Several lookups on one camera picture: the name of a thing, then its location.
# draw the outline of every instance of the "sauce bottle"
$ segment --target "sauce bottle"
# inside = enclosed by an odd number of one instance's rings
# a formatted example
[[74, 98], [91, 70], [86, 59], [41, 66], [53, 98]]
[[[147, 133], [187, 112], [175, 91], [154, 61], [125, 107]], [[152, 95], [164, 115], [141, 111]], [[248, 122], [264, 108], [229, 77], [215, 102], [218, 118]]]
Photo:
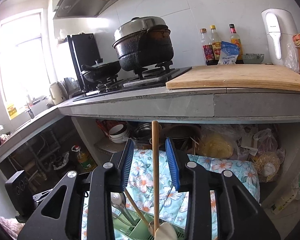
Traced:
[[201, 45], [202, 45], [204, 58], [206, 60], [206, 65], [211, 66], [211, 65], [218, 64], [218, 62], [216, 62], [216, 59], [214, 57], [212, 43], [207, 35], [207, 30], [200, 29], [200, 33], [202, 34]]
[[92, 171], [97, 166], [91, 154], [89, 152], [81, 151], [80, 146], [74, 145], [71, 150], [76, 152], [77, 160], [85, 171]]
[[230, 35], [231, 43], [237, 45], [240, 49], [236, 64], [243, 64], [243, 60], [242, 60], [243, 50], [242, 50], [240, 36], [235, 31], [234, 24], [229, 24], [229, 26], [231, 31], [231, 35]]
[[211, 42], [212, 42], [214, 57], [217, 61], [219, 61], [220, 51], [221, 51], [221, 39], [216, 31], [215, 25], [210, 25], [210, 29], [212, 31]]

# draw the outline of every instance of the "silver screw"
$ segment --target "silver screw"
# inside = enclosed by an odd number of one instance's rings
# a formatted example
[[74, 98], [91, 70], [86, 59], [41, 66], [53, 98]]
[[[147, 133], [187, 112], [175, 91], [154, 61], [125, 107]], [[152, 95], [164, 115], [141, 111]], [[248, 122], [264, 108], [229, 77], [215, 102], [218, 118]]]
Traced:
[[67, 176], [69, 178], [73, 178], [73, 177], [77, 176], [77, 173], [75, 171], [69, 171], [68, 174], [67, 174]]
[[230, 178], [232, 176], [232, 174], [233, 173], [231, 171], [228, 171], [228, 170], [223, 172], [223, 175], [225, 175], [228, 178]]
[[113, 166], [113, 164], [112, 164], [112, 163], [110, 163], [110, 162], [108, 162], [108, 163], [104, 163], [104, 164], [103, 164], [103, 167], [104, 167], [105, 169], [112, 168], [112, 166]]
[[197, 166], [197, 164], [196, 164], [195, 162], [188, 162], [188, 163], [187, 163], [187, 166], [188, 166], [189, 168], [195, 168], [195, 167]]

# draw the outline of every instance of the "wooden cutting board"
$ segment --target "wooden cutting board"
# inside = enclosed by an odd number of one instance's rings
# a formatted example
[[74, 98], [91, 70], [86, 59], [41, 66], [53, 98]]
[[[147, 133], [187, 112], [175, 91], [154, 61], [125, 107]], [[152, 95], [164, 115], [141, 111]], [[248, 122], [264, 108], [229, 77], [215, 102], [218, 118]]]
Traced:
[[284, 66], [216, 65], [193, 67], [166, 83], [181, 88], [270, 88], [300, 91], [300, 75]]

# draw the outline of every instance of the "fuzzy fabric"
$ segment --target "fuzzy fabric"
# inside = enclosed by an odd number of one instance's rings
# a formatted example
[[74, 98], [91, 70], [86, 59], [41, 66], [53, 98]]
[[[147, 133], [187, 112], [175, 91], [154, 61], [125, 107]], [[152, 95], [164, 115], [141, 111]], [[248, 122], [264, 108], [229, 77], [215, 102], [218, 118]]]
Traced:
[[13, 239], [17, 239], [19, 232], [25, 225], [19, 223], [15, 218], [6, 219], [2, 216], [0, 216], [0, 224]]

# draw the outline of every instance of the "countertop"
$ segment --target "countertop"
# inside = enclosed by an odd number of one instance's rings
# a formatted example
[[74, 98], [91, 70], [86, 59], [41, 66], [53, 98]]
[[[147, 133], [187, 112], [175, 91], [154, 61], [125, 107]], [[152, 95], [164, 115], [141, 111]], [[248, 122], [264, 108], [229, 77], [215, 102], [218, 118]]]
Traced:
[[195, 123], [300, 122], [300, 92], [273, 89], [166, 87], [74, 102], [69, 99], [25, 123], [0, 146], [0, 162], [64, 115], [130, 121]]

